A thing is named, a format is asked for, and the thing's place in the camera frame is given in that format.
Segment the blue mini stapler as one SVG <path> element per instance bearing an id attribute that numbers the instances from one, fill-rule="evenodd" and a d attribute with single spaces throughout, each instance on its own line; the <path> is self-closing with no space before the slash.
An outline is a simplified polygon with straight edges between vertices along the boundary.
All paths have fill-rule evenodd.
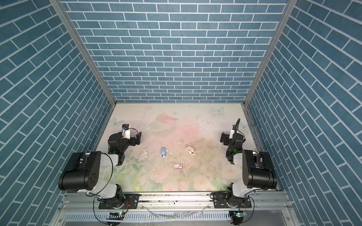
<path id="1" fill-rule="evenodd" d="M 166 154 L 167 154 L 167 149 L 165 147 L 162 147 L 161 148 L 161 155 L 162 157 L 166 157 Z"/>

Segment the pink white mini stapler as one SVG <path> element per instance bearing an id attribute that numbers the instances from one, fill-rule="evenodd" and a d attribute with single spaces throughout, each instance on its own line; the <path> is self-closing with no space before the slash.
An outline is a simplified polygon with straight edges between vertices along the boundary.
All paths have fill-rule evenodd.
<path id="1" fill-rule="evenodd" d="M 187 147 L 186 147 L 186 150 L 187 150 L 191 155 L 194 155 L 194 154 L 195 154 L 194 148 L 191 147 L 191 146 L 187 146 Z"/>

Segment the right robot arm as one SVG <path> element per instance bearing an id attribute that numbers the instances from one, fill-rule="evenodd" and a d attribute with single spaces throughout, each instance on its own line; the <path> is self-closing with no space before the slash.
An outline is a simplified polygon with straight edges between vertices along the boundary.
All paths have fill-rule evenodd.
<path id="1" fill-rule="evenodd" d="M 222 133 L 220 142 L 227 146 L 226 158 L 233 165 L 242 167 L 242 180 L 231 183 L 226 191 L 226 203 L 236 208 L 251 206 L 249 195 L 259 190 L 275 189 L 277 176 L 268 152 L 256 152 L 243 148 L 246 141 L 242 133 Z"/>

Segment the red staple box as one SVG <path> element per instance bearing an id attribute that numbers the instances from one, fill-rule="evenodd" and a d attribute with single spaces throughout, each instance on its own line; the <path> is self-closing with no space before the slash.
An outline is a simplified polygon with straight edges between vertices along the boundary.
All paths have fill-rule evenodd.
<path id="1" fill-rule="evenodd" d="M 177 169 L 182 169 L 183 168 L 183 164 L 182 163 L 174 163 L 173 164 L 173 169 L 175 170 L 177 170 Z"/>

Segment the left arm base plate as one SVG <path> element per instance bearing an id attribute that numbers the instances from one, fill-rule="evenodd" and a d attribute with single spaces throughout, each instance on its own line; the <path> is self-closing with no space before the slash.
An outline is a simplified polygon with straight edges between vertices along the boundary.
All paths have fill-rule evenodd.
<path id="1" fill-rule="evenodd" d="M 100 210 L 137 209 L 139 194 L 123 194 L 120 198 L 100 199 Z"/>

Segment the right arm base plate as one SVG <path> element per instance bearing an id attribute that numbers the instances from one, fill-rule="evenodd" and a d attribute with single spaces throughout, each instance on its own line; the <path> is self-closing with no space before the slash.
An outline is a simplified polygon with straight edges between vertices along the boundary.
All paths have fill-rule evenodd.
<path id="1" fill-rule="evenodd" d="M 209 194 L 214 208 L 251 208 L 252 204 L 249 198 L 240 198 L 228 195 L 226 192 L 212 192 Z"/>

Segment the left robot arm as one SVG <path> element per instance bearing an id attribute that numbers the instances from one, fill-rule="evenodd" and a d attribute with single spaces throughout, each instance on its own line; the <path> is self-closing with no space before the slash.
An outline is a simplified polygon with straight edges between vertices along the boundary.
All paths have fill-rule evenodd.
<path id="1" fill-rule="evenodd" d="M 116 166 L 121 166 L 125 151 L 140 144 L 141 132 L 130 137 L 125 132 L 113 134 L 108 139 L 108 152 L 78 152 L 71 155 L 59 180 L 63 191 L 85 190 L 86 196 L 95 197 L 99 209 L 136 209 L 139 194 L 125 195 L 119 184 L 111 183 Z"/>

